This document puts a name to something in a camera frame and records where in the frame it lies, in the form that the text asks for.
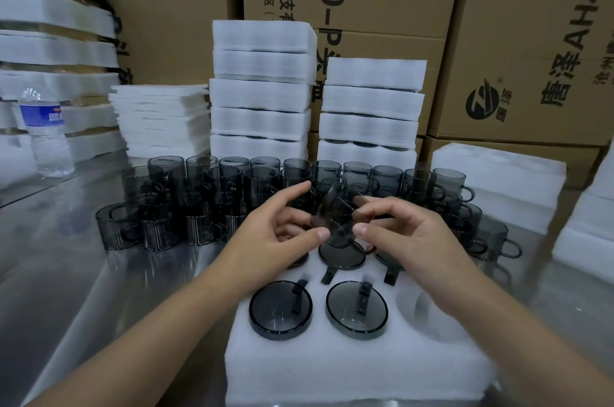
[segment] hand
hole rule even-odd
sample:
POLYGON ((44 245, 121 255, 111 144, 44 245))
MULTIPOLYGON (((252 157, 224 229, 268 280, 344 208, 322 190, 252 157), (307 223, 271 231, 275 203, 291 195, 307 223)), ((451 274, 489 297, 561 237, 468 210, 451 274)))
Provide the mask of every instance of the hand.
POLYGON ((354 234, 400 261, 441 310, 454 316, 492 285, 437 213, 395 197, 368 200, 360 213, 394 218, 358 223, 354 234))
POLYGON ((309 225, 311 215, 286 206, 310 186, 305 181, 280 190, 251 212, 209 267, 236 287, 237 299, 271 282, 330 237, 326 228, 305 231, 300 225, 309 225))

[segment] person's left hand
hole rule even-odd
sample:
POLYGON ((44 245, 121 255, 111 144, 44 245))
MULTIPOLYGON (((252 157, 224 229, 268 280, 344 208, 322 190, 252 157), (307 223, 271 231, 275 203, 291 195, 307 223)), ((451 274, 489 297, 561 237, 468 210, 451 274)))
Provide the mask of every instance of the person's left hand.
POLYGON ((237 298, 271 282, 299 257, 330 237, 327 228, 305 231, 311 215, 286 204, 310 189, 305 181, 280 190, 251 212, 209 268, 232 282, 237 298))

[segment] plastic bottle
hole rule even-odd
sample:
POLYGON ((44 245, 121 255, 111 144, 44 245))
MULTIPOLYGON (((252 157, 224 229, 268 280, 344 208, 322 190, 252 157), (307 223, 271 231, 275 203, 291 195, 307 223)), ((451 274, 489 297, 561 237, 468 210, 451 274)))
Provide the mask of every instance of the plastic bottle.
POLYGON ((55 98, 32 87, 21 95, 19 108, 32 138, 32 151, 38 172, 44 177, 64 177, 75 164, 64 133, 62 108, 55 98))

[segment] fingernail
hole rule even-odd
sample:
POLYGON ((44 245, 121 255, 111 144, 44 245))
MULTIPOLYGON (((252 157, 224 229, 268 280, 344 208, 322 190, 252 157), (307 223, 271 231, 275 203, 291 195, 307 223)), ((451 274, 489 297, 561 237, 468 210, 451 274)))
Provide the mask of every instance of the fingernail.
POLYGON ((320 236, 321 240, 328 240, 330 231, 326 228, 318 228, 318 236, 320 236))
POLYGON ((365 223, 358 223, 356 225, 354 225, 353 229, 354 234, 356 234, 358 237, 362 237, 365 235, 366 232, 366 224, 365 223))

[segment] logo on cardboard box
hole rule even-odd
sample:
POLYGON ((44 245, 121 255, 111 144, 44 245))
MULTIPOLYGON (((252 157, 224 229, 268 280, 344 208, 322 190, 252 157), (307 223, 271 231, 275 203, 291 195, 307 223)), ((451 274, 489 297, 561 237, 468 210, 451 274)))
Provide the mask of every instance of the logo on cardboard box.
POLYGON ((484 120, 494 114, 496 119, 505 122, 507 109, 502 105, 510 105, 511 90, 506 88, 501 93, 493 87, 488 79, 484 79, 484 85, 474 89, 467 97, 465 111, 474 120, 484 120))

